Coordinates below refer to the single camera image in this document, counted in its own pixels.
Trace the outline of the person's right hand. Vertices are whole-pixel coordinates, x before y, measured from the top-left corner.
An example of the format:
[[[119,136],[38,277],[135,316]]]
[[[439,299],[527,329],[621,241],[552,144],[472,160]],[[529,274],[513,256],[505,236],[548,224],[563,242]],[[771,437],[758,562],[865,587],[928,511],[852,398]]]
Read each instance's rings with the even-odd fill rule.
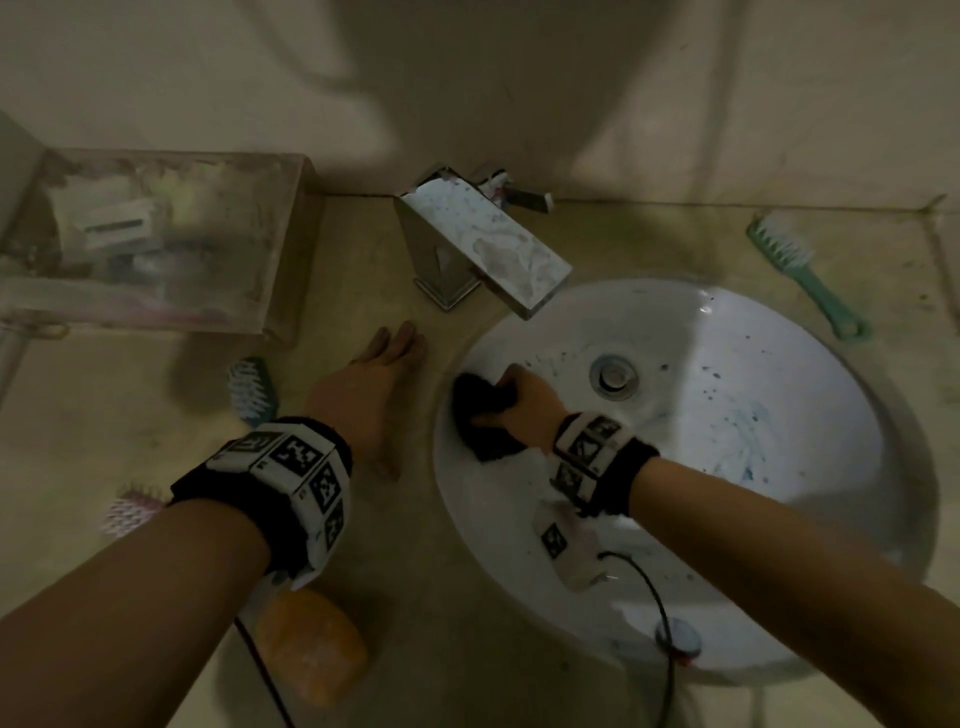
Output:
[[[552,386],[541,376],[512,363],[498,385],[512,384],[517,399],[502,412],[477,414],[471,423],[478,428],[501,429],[527,448],[545,455],[553,451],[562,424],[571,416]]]

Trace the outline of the black sponge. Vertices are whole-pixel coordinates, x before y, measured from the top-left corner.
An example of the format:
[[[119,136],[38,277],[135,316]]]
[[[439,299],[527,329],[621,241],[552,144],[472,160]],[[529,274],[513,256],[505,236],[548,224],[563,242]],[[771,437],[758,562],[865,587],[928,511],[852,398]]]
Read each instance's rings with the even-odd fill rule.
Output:
[[[508,407],[511,394],[498,394],[497,385],[483,376],[463,371],[453,381],[451,414],[462,443],[481,463],[519,455],[527,446],[502,428],[484,428],[472,424],[480,412]]]

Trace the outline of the person's right forearm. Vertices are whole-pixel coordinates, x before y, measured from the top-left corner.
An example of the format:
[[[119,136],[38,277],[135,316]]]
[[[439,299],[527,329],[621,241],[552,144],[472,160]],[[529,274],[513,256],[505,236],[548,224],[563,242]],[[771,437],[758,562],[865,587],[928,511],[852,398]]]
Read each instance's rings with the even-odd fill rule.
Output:
[[[886,728],[960,728],[960,606],[754,491],[654,457],[630,516]]]

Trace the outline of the person's left forearm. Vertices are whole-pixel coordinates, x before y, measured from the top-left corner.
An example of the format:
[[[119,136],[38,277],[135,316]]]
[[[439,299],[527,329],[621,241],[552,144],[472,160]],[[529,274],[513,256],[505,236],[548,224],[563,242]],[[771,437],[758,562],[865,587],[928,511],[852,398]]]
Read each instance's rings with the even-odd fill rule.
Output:
[[[165,728],[270,556],[209,500],[114,541],[0,618],[0,728]]]

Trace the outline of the left wrist tracker band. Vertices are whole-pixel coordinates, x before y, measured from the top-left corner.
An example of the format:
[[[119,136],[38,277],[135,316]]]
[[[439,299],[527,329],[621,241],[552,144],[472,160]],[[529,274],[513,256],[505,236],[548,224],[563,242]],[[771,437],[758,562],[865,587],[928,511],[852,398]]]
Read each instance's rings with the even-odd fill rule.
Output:
[[[293,591],[324,571],[352,514],[354,457],[313,418],[270,420],[176,480],[170,506],[210,501],[241,512],[270,549],[266,575]]]

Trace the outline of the wrist tracker band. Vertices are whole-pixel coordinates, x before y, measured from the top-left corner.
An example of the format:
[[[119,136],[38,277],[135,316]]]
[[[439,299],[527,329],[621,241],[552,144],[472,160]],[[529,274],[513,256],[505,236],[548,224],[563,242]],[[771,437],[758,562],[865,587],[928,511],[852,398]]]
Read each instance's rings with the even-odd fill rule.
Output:
[[[266,575],[293,591],[324,571],[352,514],[354,457],[313,418],[270,420],[176,480],[170,506],[210,501],[241,512],[270,549]]]
[[[633,483],[660,452],[599,412],[568,415],[551,447],[549,483],[581,518],[629,515]]]

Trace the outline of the right wrist tracker band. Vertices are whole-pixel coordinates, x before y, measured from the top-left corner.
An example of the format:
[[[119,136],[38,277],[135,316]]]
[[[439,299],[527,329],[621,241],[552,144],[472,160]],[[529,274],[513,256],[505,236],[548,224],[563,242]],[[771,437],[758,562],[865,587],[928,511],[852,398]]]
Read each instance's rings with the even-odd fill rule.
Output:
[[[599,412],[568,415],[551,447],[549,483],[581,518],[629,515],[633,483],[660,452]]]

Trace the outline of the chrome sink drain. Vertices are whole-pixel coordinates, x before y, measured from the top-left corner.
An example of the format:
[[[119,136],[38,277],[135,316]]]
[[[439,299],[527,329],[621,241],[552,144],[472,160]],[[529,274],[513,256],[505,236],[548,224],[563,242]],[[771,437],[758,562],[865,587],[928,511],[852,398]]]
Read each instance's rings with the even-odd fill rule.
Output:
[[[590,365],[589,383],[599,397],[610,402],[624,402],[639,392],[641,378],[627,358],[603,354]]]

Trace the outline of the chrome square faucet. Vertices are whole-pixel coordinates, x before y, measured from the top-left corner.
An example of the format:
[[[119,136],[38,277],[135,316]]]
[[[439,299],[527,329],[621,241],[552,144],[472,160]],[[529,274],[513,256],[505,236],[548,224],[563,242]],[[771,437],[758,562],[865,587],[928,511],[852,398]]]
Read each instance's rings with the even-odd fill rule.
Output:
[[[567,282],[572,266],[468,179],[441,166],[392,197],[414,284],[442,311],[484,286],[528,321]]]

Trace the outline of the orange sponge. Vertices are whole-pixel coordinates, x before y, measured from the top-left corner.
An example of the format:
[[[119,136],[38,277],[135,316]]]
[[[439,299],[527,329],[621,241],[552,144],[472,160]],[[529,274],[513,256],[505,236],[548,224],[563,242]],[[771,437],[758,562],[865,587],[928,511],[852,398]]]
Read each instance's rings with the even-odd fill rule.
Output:
[[[311,588],[270,597],[258,615],[254,643],[270,674],[319,709],[343,699],[369,665],[354,623]]]

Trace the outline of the white round sink basin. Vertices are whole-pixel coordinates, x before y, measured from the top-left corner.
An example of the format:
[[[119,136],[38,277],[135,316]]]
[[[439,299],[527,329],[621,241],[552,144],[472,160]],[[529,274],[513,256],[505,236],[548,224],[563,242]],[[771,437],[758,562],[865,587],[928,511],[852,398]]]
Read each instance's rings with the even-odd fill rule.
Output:
[[[596,358],[627,358],[635,396],[596,394]],[[626,423],[666,457],[867,539],[923,577],[937,527],[937,482],[910,408],[886,407],[812,334],[728,290],[621,278],[569,287],[531,321],[509,316],[459,371],[497,381],[511,363],[542,376],[574,411]],[[539,626],[632,669],[662,668],[661,613],[642,577],[616,558],[606,581],[565,587],[537,538],[538,501],[567,503],[546,458],[525,451],[483,464],[439,407],[433,465],[446,510],[486,574]]]

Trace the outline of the pink bristle brush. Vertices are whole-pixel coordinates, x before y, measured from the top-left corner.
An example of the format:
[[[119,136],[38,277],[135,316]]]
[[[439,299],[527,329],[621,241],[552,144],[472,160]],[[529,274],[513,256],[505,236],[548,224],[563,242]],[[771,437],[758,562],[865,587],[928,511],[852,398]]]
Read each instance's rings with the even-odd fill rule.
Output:
[[[105,537],[122,538],[162,512],[170,500],[168,491],[136,482],[129,483],[105,507],[98,531]]]

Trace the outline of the chrome overflow cap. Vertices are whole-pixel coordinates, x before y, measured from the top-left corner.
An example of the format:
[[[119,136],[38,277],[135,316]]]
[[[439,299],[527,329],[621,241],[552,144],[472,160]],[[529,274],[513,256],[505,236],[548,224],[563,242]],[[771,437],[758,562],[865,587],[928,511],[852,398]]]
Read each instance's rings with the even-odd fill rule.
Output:
[[[655,625],[654,639],[668,658],[682,666],[693,663],[703,651],[702,638],[697,630],[678,617],[662,618]]]

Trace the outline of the clear acrylic storage box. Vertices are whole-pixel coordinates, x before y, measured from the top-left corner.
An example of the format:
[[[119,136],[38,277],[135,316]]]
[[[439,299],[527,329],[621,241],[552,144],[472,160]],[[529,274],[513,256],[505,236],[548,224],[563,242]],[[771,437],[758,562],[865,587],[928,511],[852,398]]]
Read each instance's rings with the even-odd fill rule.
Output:
[[[70,219],[164,202],[153,249],[89,255]],[[298,338],[325,196],[292,152],[46,151],[0,233],[0,321]]]

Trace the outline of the green long-handled brush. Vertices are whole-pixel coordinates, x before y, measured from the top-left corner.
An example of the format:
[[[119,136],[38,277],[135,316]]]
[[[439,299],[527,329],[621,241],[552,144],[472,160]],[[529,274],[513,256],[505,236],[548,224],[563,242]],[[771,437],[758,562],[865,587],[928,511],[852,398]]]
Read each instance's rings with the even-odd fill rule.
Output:
[[[837,340],[855,343],[872,336],[870,322],[848,307],[810,267],[810,250],[793,234],[782,214],[755,213],[746,227],[746,237],[778,273],[798,285],[821,312]]]

